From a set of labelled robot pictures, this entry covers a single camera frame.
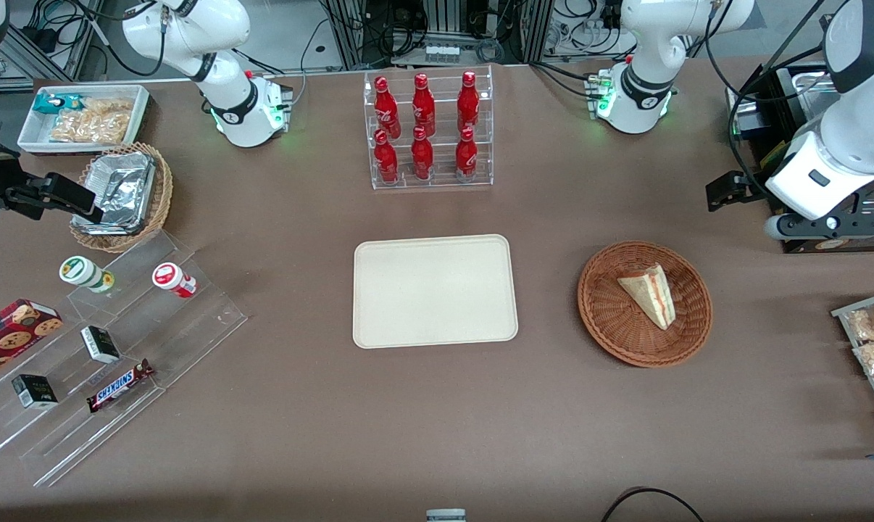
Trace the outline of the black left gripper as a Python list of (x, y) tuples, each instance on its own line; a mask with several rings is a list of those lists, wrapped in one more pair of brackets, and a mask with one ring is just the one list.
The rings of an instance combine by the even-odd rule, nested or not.
[(746, 178), (742, 172), (726, 172), (707, 185), (708, 212), (717, 212), (730, 204), (751, 204), (762, 199), (776, 200), (764, 184)]

